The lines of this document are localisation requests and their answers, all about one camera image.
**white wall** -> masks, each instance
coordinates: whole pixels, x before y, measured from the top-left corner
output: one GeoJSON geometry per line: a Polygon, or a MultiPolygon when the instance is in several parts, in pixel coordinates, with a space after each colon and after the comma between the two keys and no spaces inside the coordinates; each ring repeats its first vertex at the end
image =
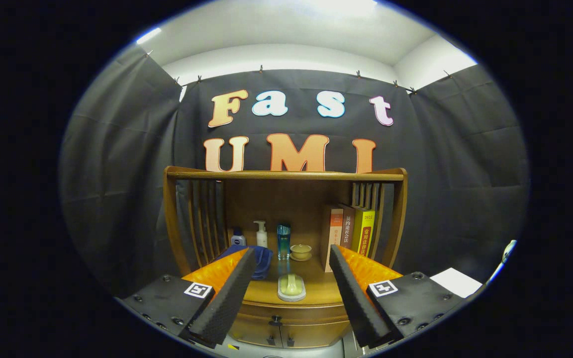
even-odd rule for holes
{"type": "Polygon", "coordinates": [[[473,66],[476,61],[439,35],[428,39],[405,55],[393,70],[397,83],[405,88],[420,89],[457,71],[473,66]]]}
{"type": "Polygon", "coordinates": [[[304,45],[247,45],[203,52],[163,66],[179,84],[209,79],[230,73],[264,70],[321,70],[356,75],[393,83],[405,88],[420,89],[446,76],[475,65],[476,62],[439,35],[435,35],[395,66],[364,56],[330,48],[304,45]]]}
{"type": "Polygon", "coordinates": [[[185,57],[163,66],[163,70],[185,85],[202,79],[230,73],[263,70],[320,70],[357,75],[392,83],[398,79],[389,65],[367,57],[330,48],[304,45],[247,45],[221,48],[185,57]]]}

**orange letter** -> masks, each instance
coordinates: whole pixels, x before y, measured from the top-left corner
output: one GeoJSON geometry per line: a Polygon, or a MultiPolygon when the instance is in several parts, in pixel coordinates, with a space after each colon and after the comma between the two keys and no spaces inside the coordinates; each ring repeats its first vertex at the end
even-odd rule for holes
{"type": "Polygon", "coordinates": [[[377,147],[371,140],[354,140],[353,147],[357,150],[357,164],[355,173],[368,173],[373,171],[373,149],[377,147]]]}
{"type": "Polygon", "coordinates": [[[271,170],[281,171],[284,163],[287,171],[301,172],[306,165],[307,172],[324,172],[324,156],[328,137],[320,134],[309,136],[298,152],[288,134],[269,134],[271,143],[271,170]]]}
{"type": "Polygon", "coordinates": [[[246,99],[248,95],[249,94],[245,90],[237,90],[232,93],[225,93],[212,98],[213,117],[207,126],[209,128],[214,128],[219,125],[231,123],[231,121],[234,120],[234,117],[229,115],[229,110],[231,109],[232,114],[237,113],[240,109],[240,99],[246,99]]]}
{"type": "Polygon", "coordinates": [[[220,147],[225,141],[220,138],[205,140],[203,144],[207,153],[205,154],[205,169],[208,172],[240,172],[245,166],[245,145],[249,142],[246,137],[234,137],[229,140],[229,144],[234,147],[234,158],[230,170],[220,169],[220,147]]]}

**wooden cabinet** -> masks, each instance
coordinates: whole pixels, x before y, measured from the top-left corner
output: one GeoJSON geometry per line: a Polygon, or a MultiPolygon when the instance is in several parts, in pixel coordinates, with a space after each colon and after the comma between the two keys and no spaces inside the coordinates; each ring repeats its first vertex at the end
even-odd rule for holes
{"type": "Polygon", "coordinates": [[[349,326],[348,321],[329,324],[285,324],[280,327],[282,345],[287,348],[329,346],[340,340],[349,326]]]}
{"type": "Polygon", "coordinates": [[[271,326],[269,320],[254,316],[239,314],[229,330],[229,335],[248,344],[283,348],[280,327],[271,326]]]}
{"type": "Polygon", "coordinates": [[[319,240],[326,203],[360,204],[378,211],[370,258],[380,240],[384,184],[394,185],[392,227],[381,263],[392,267],[404,227],[407,173],[398,168],[352,174],[334,172],[230,172],[167,167],[164,173],[164,208],[168,235],[182,275],[190,268],[178,231],[176,182],[187,180],[189,226],[193,253],[200,267],[213,261],[229,246],[232,227],[241,227],[248,245],[256,245],[253,220],[265,220],[268,247],[274,255],[266,279],[251,281],[229,334],[250,344],[280,348],[311,348],[334,344],[349,328],[337,282],[323,272],[319,240]],[[223,221],[216,223],[213,193],[222,192],[223,221]],[[312,247],[308,261],[278,261],[277,232],[280,222],[291,223],[291,244],[312,247]],[[305,299],[289,303],[277,295],[278,278],[295,273],[304,279],[305,299]]]}

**cabinet door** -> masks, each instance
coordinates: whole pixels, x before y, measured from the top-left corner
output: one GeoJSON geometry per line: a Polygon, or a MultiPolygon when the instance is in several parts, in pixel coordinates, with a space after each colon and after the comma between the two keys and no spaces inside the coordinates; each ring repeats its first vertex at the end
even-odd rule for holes
{"type": "Polygon", "coordinates": [[[266,319],[255,319],[239,314],[229,330],[229,335],[248,344],[283,347],[280,329],[277,326],[270,326],[266,319]]]}
{"type": "Polygon", "coordinates": [[[326,347],[340,340],[349,328],[349,322],[330,324],[287,325],[280,327],[284,348],[326,347]]]}

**white pump bottle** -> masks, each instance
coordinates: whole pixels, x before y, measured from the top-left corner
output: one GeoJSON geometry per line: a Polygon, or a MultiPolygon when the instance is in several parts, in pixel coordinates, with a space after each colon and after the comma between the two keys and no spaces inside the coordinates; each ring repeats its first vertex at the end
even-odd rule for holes
{"type": "Polygon", "coordinates": [[[266,221],[264,220],[255,220],[256,224],[258,224],[258,232],[255,233],[256,238],[256,245],[261,247],[267,247],[267,231],[264,229],[264,224],[266,221]]]}

